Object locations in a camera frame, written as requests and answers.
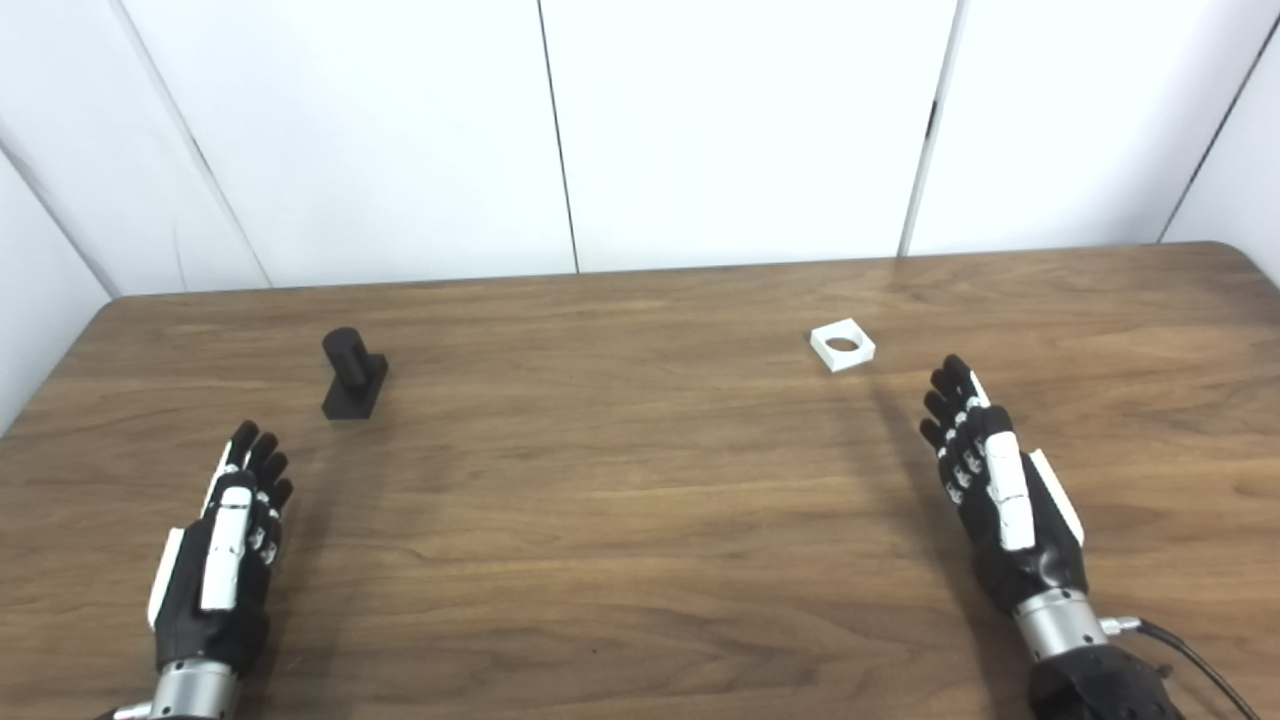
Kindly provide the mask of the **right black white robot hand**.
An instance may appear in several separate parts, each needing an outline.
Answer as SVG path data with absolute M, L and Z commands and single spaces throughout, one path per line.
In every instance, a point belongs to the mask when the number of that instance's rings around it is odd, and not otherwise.
M 972 544 L 983 592 L 1005 614 L 1050 591 L 1087 592 L 1084 528 L 1041 448 L 956 354 L 931 374 L 919 432 Z

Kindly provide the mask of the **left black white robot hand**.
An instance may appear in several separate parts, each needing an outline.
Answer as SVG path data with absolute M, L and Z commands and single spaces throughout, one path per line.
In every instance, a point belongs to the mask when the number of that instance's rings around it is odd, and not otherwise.
M 148 597 L 155 667 L 206 660 L 246 676 L 265 651 L 273 565 L 293 484 L 279 439 L 250 420 L 230 434 L 198 516 L 173 528 Z

